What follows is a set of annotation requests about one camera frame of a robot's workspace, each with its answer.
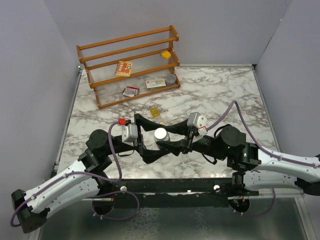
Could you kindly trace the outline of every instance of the screw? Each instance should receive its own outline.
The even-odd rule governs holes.
[[[122,186],[122,187],[120,187],[120,191],[127,191],[127,187],[126,186]]]
[[[219,186],[219,185],[214,185],[214,186],[213,186],[213,190],[214,190],[216,193],[220,192],[220,186]]]

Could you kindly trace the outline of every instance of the wooden rack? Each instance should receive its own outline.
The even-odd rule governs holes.
[[[118,42],[122,42],[122,41],[130,41],[132,39],[155,35],[155,34],[159,34],[159,33],[163,33],[163,32],[169,32],[169,37],[165,38],[165,39],[151,41],[151,42],[147,42],[144,44],[135,45],[135,46],[131,46],[131,47],[125,47],[122,49],[112,50],[109,52],[95,54],[95,55],[91,55],[91,56],[84,57],[84,55],[83,55],[84,50],[97,48],[97,47],[101,47],[101,46],[105,46],[105,45],[109,45],[109,44],[114,44],[114,43],[118,43]],[[176,75],[175,67],[180,65],[180,61],[179,61],[179,59],[175,53],[175,50],[174,50],[174,41],[177,42],[178,40],[179,40],[179,35],[178,35],[177,31],[175,30],[174,26],[170,25],[169,27],[160,28],[160,29],[156,29],[156,30],[152,30],[152,31],[141,32],[141,33],[137,33],[137,34],[133,34],[133,35],[129,35],[129,36],[119,37],[119,38],[101,41],[101,42],[92,43],[92,44],[83,45],[83,46],[76,46],[78,59],[79,59],[80,63],[84,65],[84,68],[85,68],[85,71],[87,74],[87,78],[88,78],[89,86],[90,86],[90,88],[93,89],[93,91],[95,93],[98,108],[102,109],[102,108],[105,108],[108,106],[112,106],[115,104],[129,101],[129,100],[141,98],[141,97],[148,96],[151,94],[156,94],[156,93],[170,90],[173,88],[179,88],[180,81]],[[145,53],[138,54],[138,55],[130,55],[130,53],[132,51],[148,49],[149,47],[163,45],[165,43],[168,43],[168,47],[166,47],[166,48],[153,50],[153,51],[145,52]],[[168,60],[165,60],[160,56],[161,52],[163,52],[165,50],[167,50],[171,53],[171,58],[169,58]],[[114,55],[119,55],[119,54],[123,54],[123,53],[128,53],[130,56],[120,58],[117,60],[94,64],[94,65],[90,65],[88,63],[90,61],[96,61],[98,59],[102,59],[102,58],[106,58],[106,57],[110,57],[110,56],[114,56]],[[133,62],[132,72],[129,77],[114,75],[115,70],[116,70],[116,66],[119,61]],[[158,71],[165,70],[165,69],[169,69],[170,73],[174,74],[176,76],[175,85],[167,86],[167,87],[164,87],[164,88],[161,88],[158,90],[154,90],[154,91],[141,93],[141,94],[133,96],[133,97],[127,97],[127,98],[123,98],[123,99],[112,101],[112,102],[101,103],[101,100],[99,97],[99,91],[97,90],[98,87],[103,86],[103,85],[107,85],[107,84],[111,84],[111,83],[115,83],[118,81],[122,81],[122,80],[127,80],[130,78],[138,77],[141,75],[158,72]]]

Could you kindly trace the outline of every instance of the black cable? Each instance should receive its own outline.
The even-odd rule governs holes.
[[[131,156],[132,154],[134,154],[134,152],[135,152],[135,150],[133,149],[132,153],[130,153],[130,154],[120,155],[120,154],[118,153],[118,156],[119,156],[119,157],[128,157],[128,156]]]
[[[217,159],[216,158],[214,158],[214,161],[210,161],[206,156],[205,156],[205,154],[204,153],[201,153],[202,154],[202,156],[204,157],[204,159],[205,160],[207,160],[209,163],[211,163],[211,164],[213,164],[213,165],[216,165],[217,164]]]
[[[218,133],[220,130],[222,130],[223,128],[227,127],[227,126],[230,126],[230,124],[226,124],[226,125],[224,125],[224,126],[218,127],[218,128],[215,130],[213,136],[216,137],[216,136],[217,136],[217,133]]]

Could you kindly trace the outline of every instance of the gray wall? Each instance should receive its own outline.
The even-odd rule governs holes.
[[[256,64],[291,0],[44,0],[73,56],[86,45],[174,25],[182,64]]]
[[[294,0],[256,72],[285,153],[320,154],[320,1]],[[319,197],[305,198],[320,239]]]
[[[77,63],[41,0],[0,7],[0,238],[10,227],[10,194],[50,176],[77,79]]]

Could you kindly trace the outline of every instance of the marble tabletop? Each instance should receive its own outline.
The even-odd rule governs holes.
[[[143,85],[146,79],[157,79],[167,75],[168,72],[161,71],[136,79],[131,78],[131,86]],[[58,172],[64,170],[83,153],[86,149],[86,141],[94,130],[103,129],[107,132],[110,124],[118,118],[133,120],[135,113],[152,120],[150,109],[154,107],[159,109],[166,125],[182,122],[189,117],[190,113],[199,112],[207,117],[209,126],[225,112],[232,100],[237,100],[253,135],[263,146],[276,150],[275,140],[251,67],[176,67],[176,74],[181,82],[180,88],[99,110],[95,94],[89,87],[86,72],[82,71]],[[119,95],[117,91],[120,90],[106,87],[106,91],[110,91],[109,95]],[[235,106],[217,127],[225,124],[231,124],[242,132],[246,132]],[[142,133],[146,147],[156,150],[157,146],[153,140],[154,132],[142,131]],[[213,133],[214,129],[208,134],[213,136]],[[115,126],[112,129],[112,135],[120,134],[121,128]],[[171,134],[170,138],[172,141],[177,141],[183,137]],[[247,142],[253,142],[248,134]],[[180,154],[178,157],[169,154],[152,164],[145,164],[135,152],[131,156],[119,157],[119,162],[123,178],[126,179],[229,178],[233,172],[231,168],[226,167],[226,161],[218,161],[216,165],[212,165],[198,152]],[[110,178],[119,177],[115,163],[112,163],[105,172]]]

